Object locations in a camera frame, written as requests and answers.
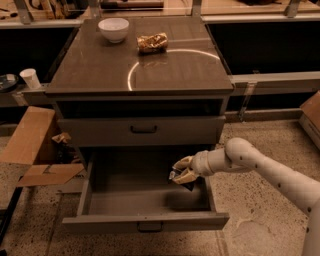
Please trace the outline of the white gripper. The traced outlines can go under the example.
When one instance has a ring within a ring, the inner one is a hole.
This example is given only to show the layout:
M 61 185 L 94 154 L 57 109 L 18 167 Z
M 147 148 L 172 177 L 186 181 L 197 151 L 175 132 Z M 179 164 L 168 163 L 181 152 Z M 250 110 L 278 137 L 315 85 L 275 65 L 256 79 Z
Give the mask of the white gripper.
M 207 177 L 212 176 L 214 172 L 211 169 L 209 163 L 210 152 L 200 151 L 196 153 L 193 157 L 186 156 L 180 160 L 178 160 L 173 168 L 177 170 L 184 170 L 179 175 L 173 178 L 173 181 L 176 184 L 186 184 L 190 182 L 194 182 L 199 176 Z

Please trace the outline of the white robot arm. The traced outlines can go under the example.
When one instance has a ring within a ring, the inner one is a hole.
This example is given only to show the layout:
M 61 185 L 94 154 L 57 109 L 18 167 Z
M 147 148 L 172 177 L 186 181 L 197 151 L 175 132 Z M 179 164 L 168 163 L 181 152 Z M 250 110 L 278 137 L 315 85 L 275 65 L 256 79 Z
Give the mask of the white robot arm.
M 217 172 L 250 170 L 256 171 L 308 216 L 302 256 L 320 256 L 320 183 L 267 157 L 247 140 L 232 138 L 223 148 L 182 158 L 173 165 L 169 180 L 185 185 Z

